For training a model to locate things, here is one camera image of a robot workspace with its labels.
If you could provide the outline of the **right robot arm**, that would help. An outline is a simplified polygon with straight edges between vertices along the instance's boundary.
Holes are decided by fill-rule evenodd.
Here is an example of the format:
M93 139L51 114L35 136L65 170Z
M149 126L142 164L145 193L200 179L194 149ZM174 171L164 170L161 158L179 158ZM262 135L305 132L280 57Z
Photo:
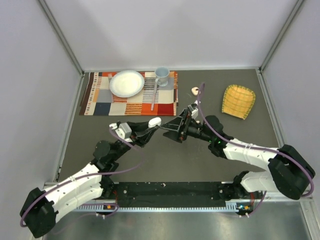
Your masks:
M208 149L216 157L240 161L262 169L261 172L243 171L233 180L233 192L245 198L253 192L279 192L299 200L305 190L314 189L316 173L299 152L291 145L280 148L262 147L245 143L223 132L224 126L215 115L204 117L198 123L197 109L186 108L176 118L162 124L163 136L182 143L188 137L208 142Z

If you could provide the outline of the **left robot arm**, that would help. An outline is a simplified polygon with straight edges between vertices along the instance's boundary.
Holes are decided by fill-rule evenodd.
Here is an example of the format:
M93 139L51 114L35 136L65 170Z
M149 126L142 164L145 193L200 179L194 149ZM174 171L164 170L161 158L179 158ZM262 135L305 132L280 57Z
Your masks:
M145 122L111 123L109 132L116 140L98 141L93 160L84 168L51 187L36 187L29 192L19 213L20 226L40 238L65 215L86 202L109 198L114 191L110 176L119 174L117 160L131 149L143 148L161 122L160 117L154 117Z

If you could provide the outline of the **white earbud case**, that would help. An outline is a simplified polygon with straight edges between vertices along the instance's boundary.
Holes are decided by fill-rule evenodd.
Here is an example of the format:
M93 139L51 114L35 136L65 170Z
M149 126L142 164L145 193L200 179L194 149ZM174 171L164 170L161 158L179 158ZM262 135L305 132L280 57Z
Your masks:
M154 117L148 121L148 128L159 127L162 124L160 117Z

